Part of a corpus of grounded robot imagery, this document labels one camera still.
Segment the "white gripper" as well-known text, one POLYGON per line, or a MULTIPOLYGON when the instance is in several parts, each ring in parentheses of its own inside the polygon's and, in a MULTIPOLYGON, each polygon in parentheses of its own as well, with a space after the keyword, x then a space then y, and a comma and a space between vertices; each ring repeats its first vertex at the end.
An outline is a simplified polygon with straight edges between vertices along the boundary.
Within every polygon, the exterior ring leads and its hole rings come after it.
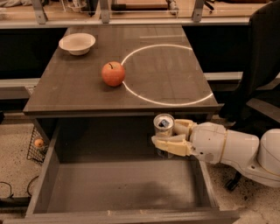
POLYGON ((204 122, 197 125, 188 119, 176 119, 173 132, 178 136, 153 136, 151 141, 157 149, 173 155, 195 156, 199 161, 218 164, 227 137, 223 125, 204 122))

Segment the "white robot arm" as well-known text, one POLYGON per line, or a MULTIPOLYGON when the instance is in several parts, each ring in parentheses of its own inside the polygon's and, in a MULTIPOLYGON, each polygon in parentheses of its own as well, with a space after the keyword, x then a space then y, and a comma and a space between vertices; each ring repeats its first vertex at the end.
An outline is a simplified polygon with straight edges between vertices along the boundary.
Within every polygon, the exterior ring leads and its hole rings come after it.
POLYGON ((279 187, 279 130, 262 137, 226 129, 212 122, 161 115, 154 120, 156 148, 180 157, 194 156, 209 164, 224 164, 260 184, 279 187))

